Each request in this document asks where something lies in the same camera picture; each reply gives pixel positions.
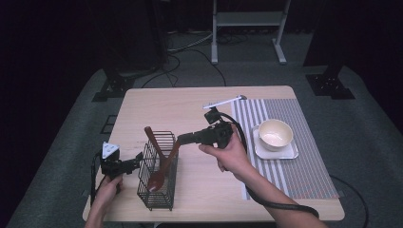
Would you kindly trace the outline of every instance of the dark background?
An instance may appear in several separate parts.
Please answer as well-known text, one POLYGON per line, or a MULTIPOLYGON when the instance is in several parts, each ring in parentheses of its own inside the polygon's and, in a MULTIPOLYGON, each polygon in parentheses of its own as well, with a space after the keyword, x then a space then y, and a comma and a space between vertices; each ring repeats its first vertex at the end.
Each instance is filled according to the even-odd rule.
MULTIPOLYGON (((279 0, 219 2, 220 10, 282 6, 279 0)), ((161 3, 163 29, 208 29, 211 6, 211 0, 161 3)), ((286 32, 315 30, 306 66, 328 65, 335 49, 341 49, 345 65, 360 75, 402 131, 401 11, 400 1, 294 1, 286 32)), ((147 22, 152 24, 152 20, 144 19, 154 16, 142 0, 1 1, 0 224, 7 224, 91 75, 106 66, 147 68, 161 63, 160 44, 145 45, 142 41, 146 36, 155 36, 155 30, 147 29, 147 22), (131 10, 143 19, 132 18, 133 13, 127 15, 131 10), (127 42, 128 32, 135 42, 127 42), (149 53, 149 60, 139 63, 134 50, 149 53)))

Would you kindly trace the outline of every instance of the white plate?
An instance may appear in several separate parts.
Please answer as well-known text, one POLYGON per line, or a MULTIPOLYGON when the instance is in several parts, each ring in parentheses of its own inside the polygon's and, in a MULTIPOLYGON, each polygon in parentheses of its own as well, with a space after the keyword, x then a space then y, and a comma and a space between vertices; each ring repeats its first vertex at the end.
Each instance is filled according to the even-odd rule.
POLYGON ((273 152, 267 150, 260 144, 258 125, 252 128, 252 134, 255 143, 255 153, 259 156, 259 158, 263 160, 282 160, 282 159, 294 159, 298 157, 298 150, 294 140, 292 140, 283 149, 273 152))

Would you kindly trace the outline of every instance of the wooden table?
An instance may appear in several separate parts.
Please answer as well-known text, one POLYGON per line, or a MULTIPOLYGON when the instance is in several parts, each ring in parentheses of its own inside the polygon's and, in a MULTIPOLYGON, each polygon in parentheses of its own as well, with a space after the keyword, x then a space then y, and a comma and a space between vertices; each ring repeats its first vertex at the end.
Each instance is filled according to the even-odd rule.
MULTIPOLYGON (((110 136, 110 143, 121 147, 122 161, 143 151, 148 138, 146 126, 154 131, 168 130, 176 136, 208 126, 203 117, 210 102, 233 99, 296 99, 289 86, 237 86, 130 89, 110 136)), ((219 106, 231 115, 231 105, 219 106)), ((97 175, 97 183, 102 178, 97 175)), ((124 189, 116 196, 105 220, 132 222, 233 222, 273 221, 259 204, 241 197, 241 183, 230 172, 222 173, 214 157, 202 153, 196 144, 183 145, 178 160, 175 202, 168 209, 148 210, 137 196, 138 170, 124 176, 124 189)), ((297 199, 314 207, 322 220, 341 220, 344 211, 339 199, 297 199)), ((89 201, 83 213, 86 219, 89 201)))

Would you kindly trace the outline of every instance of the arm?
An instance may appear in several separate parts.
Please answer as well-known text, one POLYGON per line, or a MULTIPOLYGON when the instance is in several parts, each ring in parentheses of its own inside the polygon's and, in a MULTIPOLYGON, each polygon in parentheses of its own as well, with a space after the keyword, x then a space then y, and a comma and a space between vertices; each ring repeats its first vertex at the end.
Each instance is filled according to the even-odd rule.
POLYGON ((113 201, 116 195, 116 186, 123 184, 123 176, 120 175, 114 180, 106 176, 104 181, 99 187, 95 201, 92 203, 91 209, 86 219, 86 228, 100 228, 103 227, 104 216, 107 208, 113 201))
MULTIPOLYGON (((297 204, 252 166, 240 142, 237 128, 233 126, 233 129, 234 134, 224 149, 203 144, 199 145, 199 149, 216 157, 221 172, 231 171, 239 181, 244 182, 260 198, 278 203, 297 204)), ((322 221, 307 212, 269 207, 265 207, 265 209, 272 215, 279 227, 326 227, 322 221)))

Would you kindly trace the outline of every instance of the person's right hand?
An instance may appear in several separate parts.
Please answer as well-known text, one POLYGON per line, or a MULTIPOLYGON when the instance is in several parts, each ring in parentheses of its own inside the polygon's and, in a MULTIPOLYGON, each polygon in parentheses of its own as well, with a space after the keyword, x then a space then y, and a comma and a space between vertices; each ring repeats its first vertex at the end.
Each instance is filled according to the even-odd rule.
POLYGON ((246 172, 249 172, 251 170, 250 168, 253 168, 253 166, 248 160, 243 144, 240 141, 237 128, 233 124, 231 125, 234 133, 225 148, 220 149, 211 145, 200 144, 199 149, 217 158, 221 172, 225 170, 231 171, 238 180, 244 181, 246 172))

